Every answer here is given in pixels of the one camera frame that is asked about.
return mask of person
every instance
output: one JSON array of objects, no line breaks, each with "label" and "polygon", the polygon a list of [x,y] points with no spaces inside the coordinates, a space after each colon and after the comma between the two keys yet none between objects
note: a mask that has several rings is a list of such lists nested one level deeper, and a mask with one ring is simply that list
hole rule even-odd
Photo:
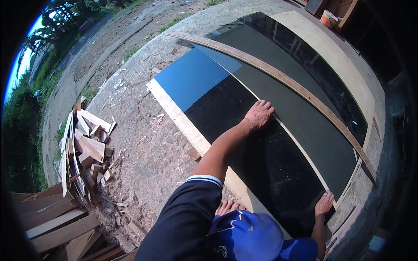
[{"label": "person", "polygon": [[229,161],[239,145],[273,119],[270,102],[257,101],[244,119],[219,136],[191,176],[171,195],[135,260],[319,260],[325,255],[325,214],[334,195],[326,191],[315,206],[310,238],[283,240],[267,214],[221,202]]}]

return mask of plastic bucket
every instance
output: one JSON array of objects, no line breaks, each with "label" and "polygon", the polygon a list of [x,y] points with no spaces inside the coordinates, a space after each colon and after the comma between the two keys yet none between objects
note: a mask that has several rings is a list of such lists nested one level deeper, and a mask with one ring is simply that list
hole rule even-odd
[{"label": "plastic bucket", "polygon": [[326,27],[332,28],[338,22],[338,18],[335,17],[330,11],[324,10],[324,13],[321,17],[321,23],[323,23]]}]

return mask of pile of wood scraps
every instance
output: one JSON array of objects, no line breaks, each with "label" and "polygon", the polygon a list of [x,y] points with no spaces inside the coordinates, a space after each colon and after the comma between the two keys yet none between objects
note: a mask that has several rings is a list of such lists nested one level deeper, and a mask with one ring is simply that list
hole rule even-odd
[{"label": "pile of wood scraps", "polygon": [[26,236],[43,260],[130,260],[131,253],[105,240],[99,231],[102,221],[72,198],[72,188],[68,190],[63,198],[58,183],[39,193],[13,197]]},{"label": "pile of wood scraps", "polygon": [[99,186],[114,178],[111,168],[119,163],[107,143],[116,122],[110,124],[81,109],[81,101],[69,113],[61,142],[62,192],[73,188],[80,203],[99,203]]}]

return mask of black laminated board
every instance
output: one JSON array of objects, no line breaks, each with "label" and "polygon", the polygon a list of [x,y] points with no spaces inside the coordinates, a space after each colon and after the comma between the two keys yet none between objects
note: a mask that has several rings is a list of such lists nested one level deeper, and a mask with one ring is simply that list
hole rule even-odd
[{"label": "black laminated board", "polygon": [[[229,66],[234,71],[242,65],[232,61]],[[240,122],[257,101],[197,48],[161,71],[155,80],[209,143]],[[292,237],[311,235],[314,207],[324,187],[278,122],[252,135],[230,167]]]}]

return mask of blue sky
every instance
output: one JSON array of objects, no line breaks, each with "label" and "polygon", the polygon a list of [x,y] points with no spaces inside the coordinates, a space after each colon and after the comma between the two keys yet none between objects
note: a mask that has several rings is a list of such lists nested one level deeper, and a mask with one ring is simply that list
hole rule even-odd
[{"label": "blue sky", "polygon": [[[32,27],[28,31],[27,35],[29,36],[31,33],[33,33],[35,30],[43,27],[42,26],[42,16],[39,16],[33,23]],[[29,63],[31,61],[32,51],[30,49],[25,50],[25,54],[23,56],[22,63],[20,64],[18,76],[16,77],[16,72],[18,71],[18,61],[19,61],[19,55],[20,52],[15,57],[15,61],[13,63],[12,70],[9,74],[9,80],[7,82],[7,88],[6,88],[6,94],[5,94],[5,102],[8,100],[8,97],[10,93],[13,91],[13,89],[16,86],[16,83],[18,83],[18,79],[20,76],[25,72],[25,70],[29,67]]]}]

